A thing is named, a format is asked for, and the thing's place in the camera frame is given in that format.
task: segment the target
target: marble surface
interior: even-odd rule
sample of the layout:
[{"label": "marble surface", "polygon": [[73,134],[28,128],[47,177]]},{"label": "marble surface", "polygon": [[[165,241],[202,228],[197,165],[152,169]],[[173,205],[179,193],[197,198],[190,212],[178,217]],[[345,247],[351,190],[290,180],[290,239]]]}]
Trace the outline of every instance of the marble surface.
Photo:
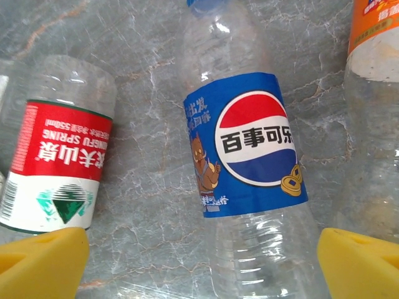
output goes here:
[{"label": "marble surface", "polygon": [[[352,152],[342,96],[352,3],[245,3],[274,37],[276,75],[323,228]],[[77,298],[214,296],[175,70],[184,9],[184,0],[0,0],[0,58],[34,65],[67,54],[107,70],[118,85]],[[0,233],[1,242],[22,237]]]}]

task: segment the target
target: green diamond logo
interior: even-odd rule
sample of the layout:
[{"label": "green diamond logo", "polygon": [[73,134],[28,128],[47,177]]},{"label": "green diamond logo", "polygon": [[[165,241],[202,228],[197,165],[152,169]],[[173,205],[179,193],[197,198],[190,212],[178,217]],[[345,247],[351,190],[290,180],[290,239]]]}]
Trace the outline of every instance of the green diamond logo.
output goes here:
[{"label": "green diamond logo", "polygon": [[85,201],[85,190],[76,184],[64,185],[52,195],[52,202],[65,224],[76,215]]}]

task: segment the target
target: clear plastic bottle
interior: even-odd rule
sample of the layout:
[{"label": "clear plastic bottle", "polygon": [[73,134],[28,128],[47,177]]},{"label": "clear plastic bottle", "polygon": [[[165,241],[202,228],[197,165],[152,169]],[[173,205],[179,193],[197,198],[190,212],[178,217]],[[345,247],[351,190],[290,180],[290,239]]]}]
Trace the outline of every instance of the clear plastic bottle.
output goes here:
[{"label": "clear plastic bottle", "polygon": [[334,227],[399,243],[399,3],[356,0],[345,72],[355,151]]},{"label": "clear plastic bottle", "polygon": [[69,56],[37,64],[0,203],[0,224],[30,234],[91,224],[117,88]]},{"label": "clear plastic bottle", "polygon": [[29,67],[0,59],[0,171],[7,173],[24,116]]}]

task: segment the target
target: plastic bottle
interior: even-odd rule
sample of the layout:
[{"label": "plastic bottle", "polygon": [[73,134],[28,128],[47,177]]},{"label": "plastic bottle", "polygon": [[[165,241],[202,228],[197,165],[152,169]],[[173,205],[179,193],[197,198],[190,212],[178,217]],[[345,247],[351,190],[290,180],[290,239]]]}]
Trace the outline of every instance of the plastic bottle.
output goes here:
[{"label": "plastic bottle", "polygon": [[188,1],[176,64],[220,298],[328,298],[319,231],[264,33],[235,0]]},{"label": "plastic bottle", "polygon": [[30,234],[91,224],[117,89],[104,70],[68,56],[35,66],[0,224]]},{"label": "plastic bottle", "polygon": [[355,0],[345,99],[355,143],[334,227],[399,243],[399,1]]},{"label": "plastic bottle", "polygon": [[24,116],[29,67],[0,59],[0,171],[7,173]]}]

